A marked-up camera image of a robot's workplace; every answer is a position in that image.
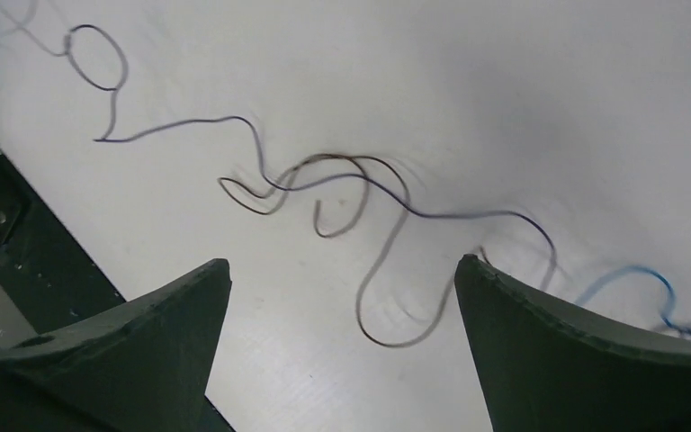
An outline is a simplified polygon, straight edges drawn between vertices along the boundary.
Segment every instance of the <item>floor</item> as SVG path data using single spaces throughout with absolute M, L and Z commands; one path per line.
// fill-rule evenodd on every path
M 30 1 L 2 2 L 22 17 Z M 417 346 L 366 340 L 354 296 L 399 207 L 373 189 L 336 239 L 314 234 L 311 211 L 320 199 L 323 229 L 346 224 L 355 180 L 293 194 L 274 216 L 243 210 L 216 184 L 234 174 L 264 186 L 238 121 L 94 139 L 242 115 L 260 128 L 270 176 L 314 152 L 381 155 L 425 212 L 533 215 L 559 250 L 550 293 L 574 300 L 642 264 L 674 284 L 674 316 L 691 320 L 691 2 L 54 3 L 39 0 L 36 37 L 61 51 L 68 27 L 97 25 L 125 53 L 127 81 L 100 91 L 24 34 L 0 38 L 0 146 L 127 299 L 229 260 L 207 395 L 240 432 L 489 430 L 455 301 Z M 9 25 L 0 15 L 0 31 Z M 120 82 L 103 36 L 80 29 L 72 47 L 89 79 Z M 533 285 L 547 267 L 522 221 L 410 218 L 364 299 L 365 324 L 393 341 L 420 333 L 479 245 Z M 655 279 L 630 276 L 589 308 L 647 328 L 662 302 Z

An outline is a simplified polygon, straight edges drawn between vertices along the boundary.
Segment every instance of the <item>black plastic part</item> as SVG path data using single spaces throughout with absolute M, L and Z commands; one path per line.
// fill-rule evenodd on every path
M 454 283 L 495 431 L 691 430 L 691 341 L 581 309 L 475 256 Z
M 0 284 L 36 332 L 51 332 L 123 304 L 114 285 L 4 156 L 0 179 L 21 206 L 0 244 Z M 204 398 L 197 431 L 234 429 Z
M 192 432 L 229 305 L 212 260 L 90 319 L 0 349 L 0 431 Z

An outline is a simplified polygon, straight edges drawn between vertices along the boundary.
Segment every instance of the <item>brown wire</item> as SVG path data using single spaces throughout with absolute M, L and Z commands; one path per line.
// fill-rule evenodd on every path
M 348 156 L 344 154 L 339 154 L 339 153 L 318 153 L 309 157 L 304 158 L 301 162 L 298 164 L 291 166 L 290 168 L 286 169 L 277 179 L 277 183 L 281 183 L 282 181 L 286 181 L 285 187 L 290 188 L 293 183 L 295 182 L 295 178 L 297 177 L 298 173 L 301 171 L 306 166 L 310 166 L 312 164 L 325 161 L 325 160 L 347 160 L 354 164 L 363 174 L 365 178 L 370 178 L 366 170 L 363 168 L 363 166 L 359 163 L 360 160 L 369 160 L 375 163 L 378 163 L 385 168 L 387 168 L 401 183 L 401 188 L 404 191 L 404 201 L 407 204 L 411 203 L 411 196 L 409 193 L 409 189 L 407 186 L 406 181 L 404 178 L 399 174 L 399 172 L 388 162 L 384 161 L 383 159 L 379 157 L 374 157 L 374 156 L 368 156 L 368 155 L 355 155 L 355 156 Z M 229 189 L 224 185 L 225 182 L 232 183 L 239 187 L 240 189 L 244 190 L 246 193 L 254 196 L 257 199 L 260 200 L 265 200 L 270 198 L 274 192 L 277 190 L 276 188 L 270 188 L 264 193 L 259 193 L 258 191 L 253 190 L 246 184 L 242 183 L 239 180 L 229 178 L 229 177 L 220 177 L 218 179 L 219 185 L 221 188 L 224 190 L 224 192 L 231 198 L 235 203 L 239 204 L 243 208 L 256 213 L 256 214 L 261 214 L 261 215 L 271 215 L 277 212 L 285 203 L 287 196 L 289 194 L 288 191 L 283 191 L 282 192 L 282 197 L 277 201 L 277 203 L 274 205 L 274 207 L 271 210 L 268 211 L 259 211 L 258 209 L 254 209 L 250 207 L 249 205 L 246 205 L 245 203 L 241 202 L 234 194 L 232 194 Z M 321 213 L 321 200 L 317 200 L 315 205 L 314 205 L 314 212 L 313 212 L 313 227 L 314 230 L 317 232 L 317 235 L 319 235 L 322 238 L 326 239 L 332 239 L 337 236 L 343 235 L 349 230 L 351 230 L 356 223 L 361 219 L 363 215 L 364 208 L 366 207 L 367 199 L 368 199 L 368 194 L 369 194 L 369 183 L 368 181 L 364 181 L 364 190 L 362 194 L 362 200 L 360 201 L 359 208 L 357 209 L 356 213 L 354 214 L 354 217 L 351 219 L 351 221 L 345 225 L 343 228 L 338 229 L 332 233 L 325 234 L 322 233 L 321 230 L 319 229 L 319 216 Z M 418 336 L 413 337 L 411 339 L 401 341 L 401 342 L 385 342 L 382 340 L 379 340 L 375 336 L 373 336 L 369 330 L 367 330 L 366 326 L 363 323 L 363 317 L 362 317 L 362 308 L 363 308 L 363 297 L 364 294 L 366 293 L 366 289 L 369 286 L 370 282 L 374 278 L 375 274 L 377 274 L 378 270 L 382 267 L 382 264 L 385 262 L 386 257 L 390 253 L 390 249 L 393 247 L 393 243 L 396 240 L 396 237 L 399 235 L 401 229 L 403 228 L 404 224 L 407 221 L 408 218 L 408 211 L 406 208 L 402 209 L 401 214 L 399 215 L 399 218 L 396 220 L 396 223 L 393 225 L 393 228 L 390 231 L 390 234 L 388 235 L 388 238 L 386 238 L 385 243 L 383 243 L 380 254 L 377 256 L 377 258 L 374 260 L 374 263 L 370 267 L 370 269 L 367 271 L 367 273 L 364 275 L 364 278 L 362 279 L 361 283 L 359 283 L 359 288 L 356 291 L 356 300 L 355 300 L 355 315 L 356 315 L 356 322 L 359 326 L 359 329 L 362 331 L 362 334 L 364 335 L 365 338 L 373 342 L 374 344 L 381 346 L 381 347 L 387 347 L 387 348 L 405 348 L 405 347 L 412 347 L 423 340 L 425 340 L 427 337 L 430 336 L 431 333 L 435 330 L 435 328 L 438 326 L 438 324 L 441 322 L 441 318 L 444 315 L 444 309 L 445 305 L 448 302 L 449 296 L 451 294 L 451 291 L 453 289 L 453 277 L 450 278 L 449 282 L 446 284 L 444 288 L 444 293 L 442 295 L 441 301 L 438 303 L 438 307 L 435 313 L 435 316 L 433 317 L 431 323 L 426 327 L 425 330 L 422 331 Z M 486 255 L 486 250 L 483 247 L 476 247 L 473 249 L 472 252 L 475 251 L 480 251 L 480 254 L 484 261 L 486 263 L 490 264 L 490 261 Z
M 306 166 L 322 162 L 325 160 L 346 160 L 348 162 L 351 162 L 356 168 L 361 171 L 362 175 L 364 177 L 369 177 L 367 174 L 366 169 L 356 160 L 355 157 L 350 157 L 348 155 L 343 155 L 343 154 L 338 154 L 338 153 L 318 153 L 315 155 L 311 155 L 309 157 L 304 158 L 302 161 L 300 161 L 298 164 L 291 166 L 290 168 L 287 168 L 276 180 L 276 183 L 281 183 L 286 179 L 285 187 L 291 187 L 292 184 L 295 182 L 295 178 L 298 176 L 298 173 L 301 171 Z M 250 207 L 249 205 L 245 204 L 244 202 L 241 202 L 233 193 L 229 191 L 227 186 L 224 184 L 225 182 L 232 183 L 239 187 L 240 189 L 244 190 L 247 194 L 250 194 L 254 196 L 255 198 L 259 200 L 265 200 L 270 198 L 274 193 L 278 190 L 274 187 L 270 187 L 266 192 L 264 193 L 259 193 L 258 191 L 253 190 L 250 186 L 240 182 L 239 180 L 236 180 L 234 178 L 230 177 L 219 177 L 218 179 L 219 185 L 221 186 L 221 189 L 224 190 L 224 192 L 229 196 L 229 198 L 232 199 L 235 203 L 239 204 L 246 210 L 249 210 L 255 214 L 260 214 L 263 216 L 268 216 L 271 214 L 276 213 L 279 211 L 279 209 L 282 208 L 284 203 L 287 201 L 287 196 L 290 194 L 289 191 L 282 191 L 281 197 L 279 201 L 268 211 L 261 211 L 258 209 L 254 209 L 253 207 Z M 362 192 L 362 199 L 359 202 L 359 207 L 356 209 L 356 213 L 354 214 L 354 217 L 351 218 L 351 220 L 341 229 L 337 229 L 331 233 L 324 233 L 322 232 L 321 228 L 319 227 L 319 217 L 321 214 L 321 200 L 317 200 L 316 203 L 314 204 L 314 212 L 313 212 L 313 225 L 314 225 L 314 230 L 316 231 L 317 235 L 324 238 L 324 239 L 333 239 L 335 237 L 341 236 L 343 234 L 346 234 L 349 230 L 352 230 L 356 224 L 359 222 L 359 220 L 363 216 L 364 208 L 366 207 L 367 200 L 369 199 L 369 192 L 370 192 L 370 186 L 369 182 L 366 180 L 364 181 L 364 189 Z

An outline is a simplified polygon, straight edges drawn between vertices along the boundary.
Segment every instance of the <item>white floor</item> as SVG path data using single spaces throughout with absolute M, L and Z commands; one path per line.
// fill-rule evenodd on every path
M 1 1 L 17 16 L 28 4 Z M 67 26 L 39 2 L 29 27 L 60 50 Z M 675 318 L 691 320 L 691 2 L 56 2 L 128 56 L 113 138 L 240 114 L 262 127 L 274 173 L 323 150 L 388 156 L 414 173 L 418 208 L 533 214 L 560 253 L 551 293 L 573 300 L 602 273 L 645 264 L 675 285 Z M 114 85 L 120 63 L 101 37 L 81 31 L 74 47 L 90 77 Z M 358 182 L 255 216 L 215 180 L 263 185 L 246 129 L 95 143 L 109 106 L 65 59 L 20 33 L 0 39 L 0 146 L 127 299 L 212 257 L 231 263 L 207 394 L 237 431 L 490 429 L 456 301 L 406 350 L 370 344 L 354 322 L 356 286 L 397 205 L 375 190 L 357 229 L 320 239 L 314 201 L 339 227 Z M 417 334 L 426 323 L 399 304 L 428 318 L 481 243 L 538 284 L 546 246 L 524 223 L 412 218 L 367 296 L 367 324 L 389 340 Z M 662 299 L 654 279 L 630 276 L 591 307 L 649 327 Z

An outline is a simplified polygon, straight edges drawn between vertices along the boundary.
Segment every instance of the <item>thin cable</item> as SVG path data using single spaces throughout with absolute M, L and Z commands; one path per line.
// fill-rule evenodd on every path
M 10 17 L 9 21 L 11 21 L 14 24 L 14 27 L 11 29 L 0 31 L 0 38 L 9 36 L 10 34 L 15 34 L 20 30 L 24 29 L 28 24 L 30 24 L 33 21 L 37 10 L 38 0 L 30 0 L 30 2 L 28 3 L 28 10 L 25 12 L 25 16 L 21 20 L 14 19 L 12 15 L 8 13 L 8 16 Z M 3 11 L 5 11 L 5 9 L 0 4 L 0 13 L 4 14 Z
M 669 283 L 669 281 L 663 277 L 662 274 L 644 265 L 628 265 L 601 276 L 574 301 L 574 304 L 579 307 L 584 307 L 611 282 L 631 274 L 647 274 L 655 277 L 663 284 L 663 286 L 666 288 L 667 298 L 666 303 L 664 303 L 663 308 L 660 310 L 660 319 L 663 321 L 663 324 L 666 327 L 691 336 L 691 328 L 679 326 L 671 321 L 671 314 L 674 312 L 674 308 L 677 306 L 677 295 L 674 293 L 674 288 L 671 286 L 671 283 Z
M 109 86 L 104 86 L 96 83 L 91 77 L 89 77 L 83 69 L 77 64 L 75 57 L 73 56 L 73 37 L 74 35 L 81 31 L 81 30 L 93 30 L 97 33 L 99 33 L 103 38 L 107 40 L 108 43 L 112 46 L 112 48 L 115 50 L 115 52 L 118 55 L 119 60 L 121 61 L 121 77 L 118 80 L 118 83 L 115 86 L 109 87 Z M 43 50 L 46 48 L 45 45 L 40 43 L 38 41 L 38 38 L 36 38 L 32 33 L 25 29 L 22 28 L 22 30 L 31 36 L 31 39 L 36 42 L 36 44 L 39 46 L 39 48 L 42 48 Z M 544 274 L 544 277 L 542 279 L 542 282 L 540 283 L 539 287 L 542 291 L 546 291 L 547 287 L 550 284 L 550 281 L 552 280 L 552 276 L 555 272 L 555 269 L 557 267 L 557 250 L 554 246 L 554 243 L 552 242 L 552 239 L 550 236 L 547 234 L 547 232 L 538 224 L 536 221 L 533 219 L 529 218 L 528 216 L 525 216 L 524 214 L 517 212 L 517 211 L 511 211 L 511 210 L 492 210 L 492 211 L 467 211 L 467 212 L 441 212 L 441 213 L 430 213 L 426 211 L 420 211 L 418 209 L 415 209 L 412 207 L 408 202 L 405 202 L 402 200 L 397 194 L 395 194 L 391 189 L 386 187 L 385 185 L 381 184 L 380 182 L 377 182 L 375 180 L 372 180 L 370 177 L 366 175 L 360 175 L 360 174 L 354 174 L 354 173 L 342 173 L 342 174 L 337 174 L 337 175 L 330 175 L 324 178 L 320 178 L 319 180 L 315 180 L 313 182 L 307 183 L 307 184 L 302 184 L 299 186 L 286 186 L 284 184 L 279 184 L 275 182 L 272 178 L 269 177 L 269 175 L 266 173 L 266 166 L 265 166 L 265 155 L 263 152 L 263 145 L 260 139 L 260 136 L 258 134 L 258 131 L 256 129 L 256 126 L 250 122 L 248 119 L 238 116 L 238 115 L 229 115 L 229 116 L 224 116 L 224 117 L 219 117 L 219 118 L 213 118 L 213 119 L 186 119 L 186 120 L 181 120 L 181 121 L 173 121 L 169 122 L 160 126 L 156 126 L 153 128 L 149 128 L 143 131 L 140 131 L 138 133 L 135 133 L 133 135 L 130 135 L 129 137 L 126 138 L 110 138 L 112 133 L 115 130 L 115 126 L 117 124 L 117 99 L 118 99 L 118 94 L 122 90 L 123 86 L 126 84 L 128 81 L 129 77 L 129 64 L 128 60 L 126 59 L 125 53 L 123 52 L 121 46 L 118 44 L 117 41 L 106 31 L 103 29 L 92 25 L 92 24 L 81 24 L 77 25 L 75 27 L 72 27 L 67 34 L 65 35 L 65 49 L 62 53 L 56 54 L 53 53 L 52 51 L 45 49 L 50 55 L 56 56 L 56 57 L 66 57 L 68 63 L 70 66 L 78 73 L 78 75 L 86 81 L 87 84 L 90 86 L 93 86 L 94 88 L 104 91 L 105 93 L 110 93 L 110 119 L 108 121 L 108 126 L 106 131 L 102 134 L 102 136 L 98 139 L 94 139 L 95 142 L 107 142 L 107 143 L 127 143 L 127 142 L 132 142 L 135 140 L 141 140 L 143 138 L 146 138 L 149 135 L 163 132 L 163 131 L 168 131 L 172 130 L 174 128 L 179 128 L 181 126 L 185 125 L 190 125 L 190 124 L 219 124 L 223 122 L 242 122 L 244 123 L 251 131 L 253 135 L 253 141 L 256 146 L 256 156 L 257 156 L 257 163 L 258 163 L 258 171 L 263 177 L 263 179 L 272 187 L 284 191 L 284 192 L 296 192 L 296 191 L 303 191 L 310 189 L 312 187 L 316 187 L 319 185 L 323 185 L 325 183 L 333 182 L 339 179 L 344 179 L 344 178 L 357 178 L 361 179 L 365 182 L 370 183 L 371 185 L 374 185 L 384 193 L 386 193 L 388 196 L 390 196 L 394 201 L 396 201 L 398 204 L 400 204 L 402 207 L 404 207 L 408 212 L 424 219 L 437 219 L 437 220 L 478 220 L 478 219 L 485 219 L 485 218 L 493 218 L 493 217 L 500 217 L 500 216 L 509 216 L 509 217 L 516 217 L 518 219 L 521 219 L 523 221 L 526 221 L 528 224 L 532 225 L 535 229 L 539 231 L 539 233 L 544 237 L 544 239 L 547 241 L 549 248 L 550 248 L 550 263 L 548 265 L 547 271 Z
M 38 0 L 35 0 L 35 4 L 36 4 L 36 8 L 38 8 Z M 38 48 L 40 48 L 42 51 L 46 52 L 47 54 L 51 55 L 52 57 L 64 57 L 65 56 L 66 53 L 64 51 L 54 52 L 49 47 L 47 47 L 46 44 L 43 43 L 42 41 L 40 41 L 40 39 L 38 39 L 38 37 L 36 37 L 36 35 L 33 34 L 32 31 L 28 30 L 25 23 L 17 21 L 17 19 L 14 18 L 14 16 L 11 13 L 9 13 L 9 11 L 7 11 L 6 8 L 4 8 L 1 4 L 0 4 L 0 14 L 3 15 L 7 20 L 11 21 L 14 24 L 14 31 L 15 32 L 18 31 L 18 32 L 25 33 L 25 35 L 27 35 L 28 38 L 30 38 L 31 41 L 33 43 L 35 43 L 38 46 Z
M 290 168 L 286 169 L 278 178 L 277 182 L 285 182 L 287 186 L 290 186 L 293 184 L 295 181 L 295 178 L 298 176 L 298 173 L 301 171 L 306 166 L 315 164 L 317 162 L 322 162 L 325 160 L 346 160 L 348 162 L 351 162 L 359 171 L 362 172 L 364 176 L 368 176 L 366 169 L 358 162 L 358 160 L 354 157 L 350 157 L 348 155 L 343 155 L 343 154 L 337 154 L 337 153 L 318 153 L 316 155 L 312 155 L 309 157 L 304 158 L 301 162 L 298 164 L 291 166 Z M 282 206 L 284 205 L 285 201 L 287 200 L 287 196 L 289 195 L 289 192 L 282 192 L 282 195 L 280 199 L 277 201 L 277 203 L 268 211 L 260 211 L 258 209 L 254 209 L 250 207 L 249 205 L 245 204 L 244 202 L 241 202 L 233 193 L 229 191 L 227 186 L 224 183 L 232 183 L 235 186 L 239 187 L 242 189 L 245 193 L 250 194 L 254 196 L 257 199 L 260 200 L 265 200 L 270 198 L 274 192 L 277 191 L 277 189 L 270 187 L 266 192 L 264 193 L 259 193 L 258 191 L 253 190 L 251 187 L 247 186 L 246 184 L 240 182 L 239 180 L 230 178 L 230 177 L 219 177 L 218 179 L 219 185 L 221 186 L 221 189 L 224 190 L 224 192 L 231 198 L 235 203 L 239 204 L 246 210 L 249 210 L 255 214 L 260 214 L 260 215 L 271 215 L 276 213 Z M 351 230 L 357 223 L 358 221 L 362 218 L 364 208 L 366 207 L 367 200 L 369 199 L 369 183 L 364 183 L 364 189 L 362 192 L 362 198 L 359 202 L 359 206 L 356 209 L 356 212 L 354 216 L 351 218 L 351 220 L 341 229 L 338 229 L 336 231 L 333 231 L 331 233 L 324 233 L 321 231 L 321 228 L 319 226 L 319 217 L 321 214 L 321 200 L 316 200 L 316 203 L 314 205 L 314 212 L 313 212 L 313 226 L 314 230 L 316 231 L 317 235 L 324 238 L 324 239 L 333 239 L 335 237 L 341 236 L 343 234 L 346 234 L 349 230 Z
M 283 191 L 285 193 L 288 192 L 296 192 L 296 191 L 303 191 L 307 190 L 319 185 L 323 185 L 325 183 L 329 183 L 332 181 L 340 180 L 340 179 L 345 179 L 345 178 L 357 178 L 360 179 L 370 185 L 374 185 L 384 193 L 386 193 L 388 196 L 390 196 L 394 201 L 396 201 L 399 205 L 401 205 L 405 212 L 412 213 L 420 218 L 424 219 L 437 219 L 437 220 L 478 220 L 478 219 L 484 219 L 484 218 L 493 218 L 493 217 L 499 217 L 499 216 L 510 216 L 510 217 L 516 217 L 518 219 L 521 219 L 523 221 L 526 221 L 530 225 L 532 225 L 535 229 L 539 231 L 539 233 L 544 237 L 544 239 L 547 241 L 549 248 L 550 248 L 550 264 L 548 265 L 547 271 L 544 274 L 544 277 L 542 279 L 542 282 L 540 283 L 540 289 L 542 291 L 546 291 L 547 287 L 549 286 L 549 283 L 552 279 L 552 276 L 555 272 L 555 269 L 557 267 L 557 250 L 554 246 L 554 243 L 552 242 L 552 239 L 550 236 L 547 234 L 547 232 L 538 224 L 536 221 L 533 219 L 529 218 L 528 216 L 525 216 L 522 213 L 519 213 L 517 211 L 511 211 L 511 210 L 493 210 L 493 211 L 468 211 L 468 212 L 442 212 L 442 213 L 430 213 L 430 212 L 425 212 L 425 211 L 420 211 L 418 209 L 415 209 L 412 207 L 410 202 L 408 201 L 408 188 L 406 187 L 406 184 L 404 183 L 403 179 L 398 175 L 398 173 L 393 170 L 392 166 L 390 166 L 387 163 L 381 162 L 377 158 L 373 157 L 363 157 L 363 158 L 372 158 L 372 160 L 378 161 L 379 163 L 383 163 L 388 169 L 390 169 L 401 181 L 402 186 L 405 188 L 405 193 L 406 197 L 401 198 L 397 194 L 395 194 L 390 188 L 387 186 L 383 185 L 380 182 L 377 182 L 373 179 L 371 179 L 369 176 L 364 175 L 364 174 L 354 174 L 354 173 L 342 173 L 342 174 L 337 174 L 337 175 L 331 175 L 328 177 L 320 178 L 319 180 L 309 182 L 307 184 L 302 184 L 295 186 L 293 182 L 290 182 L 289 185 L 287 184 L 280 184 L 280 181 L 274 181 L 272 178 L 269 177 L 269 175 L 266 173 L 266 166 L 265 166 L 265 155 L 263 152 L 263 145 L 260 139 L 260 136 L 258 134 L 258 131 L 256 129 L 256 126 L 250 122 L 248 119 L 238 116 L 238 115 L 229 115 L 229 116 L 224 116 L 224 117 L 219 117 L 219 118 L 213 118 L 213 119 L 186 119 L 186 120 L 181 120 L 181 121 L 173 121 L 169 122 L 167 124 L 163 124 L 160 126 L 156 126 L 153 128 L 149 128 L 143 131 L 140 131 L 138 133 L 135 133 L 133 135 L 130 135 L 129 137 L 126 138 L 110 138 L 112 136 L 112 133 L 115 130 L 115 126 L 117 125 L 117 99 L 120 91 L 122 90 L 123 86 L 126 84 L 128 81 L 129 77 L 129 64 L 128 60 L 126 59 L 125 53 L 123 52 L 121 46 L 115 41 L 115 39 L 106 31 L 103 29 L 92 25 L 92 24 L 81 24 L 77 25 L 75 27 L 72 27 L 69 29 L 67 34 L 65 35 L 64 38 L 64 50 L 60 53 L 55 53 L 51 51 L 50 49 L 47 49 L 46 45 L 43 44 L 38 40 L 35 35 L 32 34 L 28 29 L 26 28 L 21 28 L 23 32 L 25 32 L 33 42 L 36 43 L 36 45 L 50 54 L 51 56 L 54 57 L 65 57 L 67 58 L 68 63 L 70 66 L 77 72 L 77 74 L 84 80 L 86 81 L 87 84 L 90 86 L 93 86 L 94 88 L 103 91 L 105 93 L 110 94 L 110 117 L 108 121 L 108 126 L 105 132 L 100 136 L 98 139 L 94 139 L 95 142 L 106 142 L 106 143 L 128 143 L 132 142 L 135 140 L 141 140 L 143 138 L 146 138 L 147 136 L 159 133 L 159 132 L 164 132 L 168 130 L 172 130 L 175 128 L 179 128 L 181 126 L 185 125 L 191 125 L 191 124 L 219 124 L 223 122 L 242 122 L 244 123 L 251 131 L 251 134 L 253 136 L 253 141 L 255 143 L 256 147 L 256 156 L 257 156 L 257 164 L 258 164 L 258 170 L 263 177 L 263 179 L 273 188 Z M 75 60 L 75 57 L 73 55 L 73 37 L 75 34 L 81 30 L 92 30 L 100 34 L 103 38 L 107 40 L 107 42 L 113 47 L 115 52 L 118 55 L 118 58 L 121 62 L 121 77 L 118 80 L 118 83 L 115 86 L 105 86 L 105 85 L 100 85 L 96 83 L 91 77 L 89 77 L 84 70 L 78 65 L 78 63 Z M 224 189 L 225 192 L 229 192 L 228 189 L 225 187 L 223 182 L 225 181 L 231 181 L 228 180 L 226 177 L 222 177 L 219 179 L 219 184 L 221 187 Z M 320 204 L 315 206 L 315 213 L 319 210 Z M 251 209 L 249 206 L 246 206 L 243 204 L 243 207 L 247 208 L 248 210 L 254 211 L 258 213 L 258 211 L 255 211 Z M 393 240 L 395 239 L 396 235 L 398 235 L 401 227 L 403 226 L 404 222 L 406 221 L 407 214 L 402 213 L 402 215 L 399 217 L 399 220 L 397 221 L 397 224 L 394 226 L 394 229 L 391 231 L 389 235 L 389 240 L 385 243 L 383 246 L 383 249 L 378 256 L 378 259 L 376 260 L 376 265 L 374 265 L 370 271 L 367 273 L 366 277 L 363 279 L 362 284 L 360 285 L 359 291 L 358 291 L 358 300 L 357 300 L 357 318 L 359 319 L 359 326 L 362 329 L 362 332 L 366 337 L 368 337 L 372 342 L 377 343 L 379 345 L 382 345 L 384 347 L 410 347 L 412 345 L 415 345 L 416 343 L 424 340 L 427 336 L 432 333 L 432 331 L 435 329 L 435 327 L 438 325 L 438 322 L 440 322 L 441 317 L 443 316 L 443 310 L 444 306 L 448 300 L 449 294 L 451 293 L 450 286 L 447 286 L 447 288 L 444 290 L 444 295 L 439 303 L 438 306 L 438 312 L 435 315 L 435 318 L 431 322 L 430 326 L 424 331 L 422 334 L 420 334 L 417 337 L 414 337 L 408 341 L 405 342 L 400 342 L 400 343 L 383 343 L 380 340 L 376 339 L 375 337 L 372 337 L 369 332 L 363 327 L 363 323 L 361 322 L 361 298 L 363 297 L 363 292 L 366 289 L 366 286 L 368 283 L 372 280 L 374 277 L 374 274 L 376 273 L 377 269 L 380 267 L 382 262 L 384 261 L 385 257 L 388 254 L 388 251 L 390 250 Z M 318 214 L 316 213 L 314 216 L 314 220 L 316 220 L 318 217 Z
M 483 258 L 483 262 L 488 264 L 489 266 L 493 266 L 491 264 L 491 261 L 489 261 L 489 256 L 486 254 L 486 249 L 483 248 L 483 246 L 479 247 L 478 250 L 480 251 L 480 257 Z

